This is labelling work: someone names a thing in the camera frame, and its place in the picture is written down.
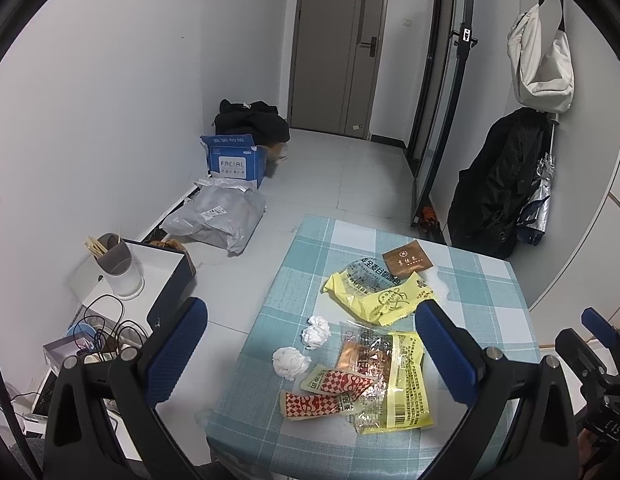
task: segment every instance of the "snack packaging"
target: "snack packaging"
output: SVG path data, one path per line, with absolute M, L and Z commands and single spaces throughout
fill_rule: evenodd
M 374 383 L 375 379 L 372 377 L 347 370 L 330 370 L 323 365 L 317 365 L 301 381 L 299 387 L 306 392 L 322 395 L 350 394 L 352 400 L 357 400 Z
M 421 363 L 423 343 L 416 332 L 346 330 L 336 368 L 375 378 L 359 398 L 352 417 L 358 433 L 412 430 L 433 424 Z
M 417 240 L 384 254 L 388 270 L 398 278 L 407 278 L 413 272 L 432 267 L 432 262 Z
M 388 326 L 408 316 L 434 292 L 417 273 L 406 280 L 393 276 L 382 260 L 362 258 L 336 272 L 325 283 L 339 303 L 369 323 Z
M 290 392 L 281 393 L 280 407 L 281 415 L 289 420 L 350 415 L 361 409 L 361 405 L 353 401 L 349 394 L 299 396 Z

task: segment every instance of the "door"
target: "door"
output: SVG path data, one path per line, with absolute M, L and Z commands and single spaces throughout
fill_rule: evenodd
M 413 225 L 429 200 L 455 116 L 472 38 L 474 0 L 435 0 L 430 46 L 420 102 L 408 146 L 415 173 Z
M 423 159 L 423 152 L 434 122 L 434 114 L 437 111 L 448 58 L 448 43 L 452 30 L 454 5 L 455 0 L 435 0 L 430 46 L 426 60 L 427 67 L 424 71 L 420 102 L 414 121 L 415 142 L 410 146 L 410 153 L 415 161 Z
M 299 0 L 290 126 L 363 138 L 378 72 L 386 0 Z

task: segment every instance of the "blue container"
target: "blue container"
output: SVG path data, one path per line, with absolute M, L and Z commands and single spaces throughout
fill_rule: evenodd
M 248 180 L 256 187 L 261 185 L 266 174 L 266 149 L 255 146 L 251 135 L 201 137 L 201 142 L 213 176 Z

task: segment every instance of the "checkered tablecloth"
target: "checkered tablecloth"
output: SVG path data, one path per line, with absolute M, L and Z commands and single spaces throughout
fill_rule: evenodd
M 334 366 L 341 348 L 346 311 L 321 293 L 326 279 L 364 256 L 381 254 L 411 238 L 317 216 L 307 216 L 256 319 L 206 434 L 219 449 L 266 470 L 300 480 L 415 479 L 436 457 L 460 422 L 466 407 L 452 400 L 426 356 L 424 382 L 436 426 L 428 430 L 359 435 L 344 417 L 284 420 L 282 390 L 299 392 L 298 381 L 281 379 L 272 354 L 294 346 L 312 365 Z M 497 346 L 511 360 L 539 362 L 525 300 L 508 262 L 420 241 L 439 277 L 450 288 L 442 308 L 465 327 L 482 348 Z M 308 351 L 300 340 L 309 316 L 325 317 L 333 336 Z M 392 326 L 414 330 L 413 317 Z M 514 406 L 503 413 L 482 462 L 493 460 L 512 420 Z

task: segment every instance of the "pen holder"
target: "pen holder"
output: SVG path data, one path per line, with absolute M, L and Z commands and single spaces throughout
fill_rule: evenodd
M 145 282 L 130 248 L 123 240 L 119 242 L 119 237 L 114 234 L 103 235 L 99 241 L 108 252 L 95 259 L 114 295 L 124 301 L 136 298 L 144 289 Z

